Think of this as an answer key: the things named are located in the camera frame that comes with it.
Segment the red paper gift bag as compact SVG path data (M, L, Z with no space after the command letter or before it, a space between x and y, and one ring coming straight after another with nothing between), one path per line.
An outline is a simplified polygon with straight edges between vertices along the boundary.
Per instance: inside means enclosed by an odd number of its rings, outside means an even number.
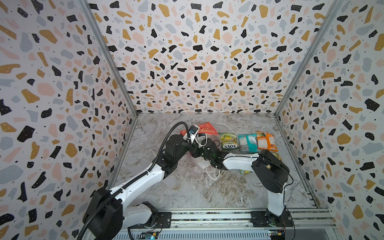
M212 141L216 141L215 143L216 143L217 147L219 147L219 148L221 149L221 151L222 151L222 146L221 146L221 141L220 141L219 134L218 134L217 130L213 127L213 125L212 125L211 123L209 123L209 122L206 122L206 123L203 123L203 124L200 124L200 125L197 125L197 126L200 127L199 134L206 134L207 137L208 137L208 139L211 139ZM189 156L189 158L192 160L192 158L191 158L191 156L190 156L190 150L188 151L188 156ZM216 177L212 177L212 176L209 174L209 172L208 172L208 167L204 169L204 170L206 170L206 173L208 174L208 176L209 176L212 180L214 180L214 181L218 180L219 177L220 177L220 173L221 173L221 171L219 170L219 172L218 172L218 174L217 174Z

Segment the teal snack packet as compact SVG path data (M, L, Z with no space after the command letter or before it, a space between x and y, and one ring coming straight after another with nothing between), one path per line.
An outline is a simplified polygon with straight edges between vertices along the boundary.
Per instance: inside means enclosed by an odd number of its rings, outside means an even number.
M238 135L240 152L254 154L258 153L258 143L256 134Z

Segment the yellow green snack packet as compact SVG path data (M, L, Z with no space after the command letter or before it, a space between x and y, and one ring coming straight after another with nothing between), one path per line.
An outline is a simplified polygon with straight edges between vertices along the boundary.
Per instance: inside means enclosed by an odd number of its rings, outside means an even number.
M277 158L280 162L282 161L282 158L280 157L280 155L278 153L275 153L275 152L272 152L272 154L275 156L275 158ZM250 173L251 171L248 171L248 170L240 170L240 173L243 175L243 174L248 174Z

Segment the orange snack packet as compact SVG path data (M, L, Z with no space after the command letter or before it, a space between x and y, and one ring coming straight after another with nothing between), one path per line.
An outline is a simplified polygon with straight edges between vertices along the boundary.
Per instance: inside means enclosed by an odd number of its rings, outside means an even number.
M275 136L270 133L257 131L257 142L259 150L278 151Z

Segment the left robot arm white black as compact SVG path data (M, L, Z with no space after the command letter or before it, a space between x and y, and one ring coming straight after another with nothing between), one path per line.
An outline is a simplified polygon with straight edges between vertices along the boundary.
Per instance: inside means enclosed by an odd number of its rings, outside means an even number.
M117 187L97 190L84 215L84 225L77 238L81 240L86 231L90 231L97 240L111 240L123 228L151 221L157 214L156 208L148 203L130 207L131 202L149 187L168 177L195 139L196 136L190 133L166 138L152 165Z

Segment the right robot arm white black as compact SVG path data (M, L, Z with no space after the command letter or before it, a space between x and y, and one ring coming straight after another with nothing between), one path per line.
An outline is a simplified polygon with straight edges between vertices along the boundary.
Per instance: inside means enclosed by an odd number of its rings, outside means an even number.
M258 227L292 227L293 218L285 205L285 190L290 170L268 150L255 154L240 154L221 151L216 144L208 143L199 147L194 144L189 150L193 158L202 157L217 170L243 170L255 173L268 191L268 206L265 211L251 212L251 223Z

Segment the left circuit board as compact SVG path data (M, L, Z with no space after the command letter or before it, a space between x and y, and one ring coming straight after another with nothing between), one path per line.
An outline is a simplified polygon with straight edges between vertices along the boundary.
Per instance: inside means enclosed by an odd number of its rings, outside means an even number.
M159 238L159 232L142 232L138 235L139 240L157 240Z

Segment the circuit board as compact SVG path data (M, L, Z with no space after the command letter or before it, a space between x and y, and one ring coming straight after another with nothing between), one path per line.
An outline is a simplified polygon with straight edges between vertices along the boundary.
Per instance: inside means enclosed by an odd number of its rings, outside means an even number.
M138 235L139 240L157 240L159 238L159 232L142 232Z
M285 240L286 233L284 231L269 231L271 240Z

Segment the right circuit board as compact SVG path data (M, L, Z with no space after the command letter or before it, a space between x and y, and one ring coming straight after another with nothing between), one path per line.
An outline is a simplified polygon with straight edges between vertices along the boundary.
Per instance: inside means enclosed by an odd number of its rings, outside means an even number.
M286 233L284 231L269 231L271 240L285 240Z

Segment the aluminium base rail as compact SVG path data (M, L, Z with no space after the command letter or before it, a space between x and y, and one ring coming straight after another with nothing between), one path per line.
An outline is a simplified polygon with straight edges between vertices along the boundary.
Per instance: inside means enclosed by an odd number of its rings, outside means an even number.
M160 226L149 229L123 228L115 240L138 240L142 232L159 232L158 240L270 240L269 231L284 231L286 240L340 240L327 209L289 209L292 227L258 227L251 212L260 209L200 209L160 211Z

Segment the left corner aluminium post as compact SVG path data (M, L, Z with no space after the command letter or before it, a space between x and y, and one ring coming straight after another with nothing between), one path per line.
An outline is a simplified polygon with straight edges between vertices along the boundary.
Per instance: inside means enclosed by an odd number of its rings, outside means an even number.
M79 0L78 2L80 5L80 8L82 9L82 12L85 15L85 19L89 23L90 29L92 30L92 32L95 36L95 40L98 43L100 50L101 50L103 56L105 57L106 62L109 65L113 76L115 77L115 80L117 81L117 84L118 84L118 86L122 92L122 95L127 102L129 112L132 114L133 118L136 119L138 117L138 113L137 113L136 109L134 108L134 105L131 101L131 98L130 98L129 93L126 89L126 86L125 86L125 84L122 80L122 77L119 74L118 68L117 68L117 66L116 66L116 64L115 64L115 62L114 62L114 60L110 54L108 46L103 39L102 32L101 32L101 30L97 24L96 19L94 18L94 15L91 11L89 3L88 3L88 1L85 1L85 0Z

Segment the corner aluminium post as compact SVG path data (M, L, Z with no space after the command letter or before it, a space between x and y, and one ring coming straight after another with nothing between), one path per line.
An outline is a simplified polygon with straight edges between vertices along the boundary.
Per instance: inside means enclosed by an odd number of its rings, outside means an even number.
M274 117L277 119L280 113L283 111L284 105L287 103L289 100L290 94L294 91L295 86L299 82L304 70L306 69L307 65L309 64L310 60L313 58L314 54L317 52L317 48L319 47L320 43L322 42L322 39L324 35L326 34L327 30L329 29L331 23L335 19L337 13L341 9L343 5L342 0L335 0L332 2L327 15L322 23L322 25L319 28L318 33L316 34L314 40L312 41L308 52L305 54L302 62L300 63L298 70L296 71L293 80L289 84L289 86L286 88L286 92L279 103L275 113Z
M78 2L80 5L80 8L82 9L82 12L85 15L85 19L89 23L90 29L92 30L92 32L95 36L95 40L98 43L100 50L101 50L103 56L105 57L106 62L109 65L113 76L115 77L115 80L117 81L117 84L118 84L118 86L122 92L122 95L127 102L129 112L132 114L133 118L136 119L138 117L138 113L137 113L136 109L134 108L134 105L131 101L131 98L130 98L129 93L126 89L126 86L125 86L125 84L122 80L122 77L119 74L118 68L117 68L117 66L116 66L116 64L115 64L115 62L114 62L114 60L110 54L108 46L103 39L102 32L101 32L101 30L97 24L96 19L94 18L94 15L91 11L89 3L88 3L88 1L85 1L85 0L79 0Z

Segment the right corner aluminium post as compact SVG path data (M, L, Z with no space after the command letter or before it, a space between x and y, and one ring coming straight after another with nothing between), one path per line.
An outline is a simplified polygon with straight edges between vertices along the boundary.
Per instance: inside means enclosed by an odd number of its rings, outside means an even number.
M299 82L304 70L306 69L307 65L309 64L310 60L313 58L314 54L317 52L317 48L319 47L320 43L322 42L322 39L324 35L326 34L327 30L329 29L331 23L335 19L337 13L341 9L343 5L342 0L335 0L332 2L327 15L322 23L322 25L319 28L318 33L316 34L314 40L312 41L308 52L305 54L302 62L300 63L298 70L296 71L293 80L289 84L289 86L286 88L286 92L279 103L275 113L274 117L277 119L280 113L283 111L284 105L287 103L289 100L290 94L294 91L295 86Z

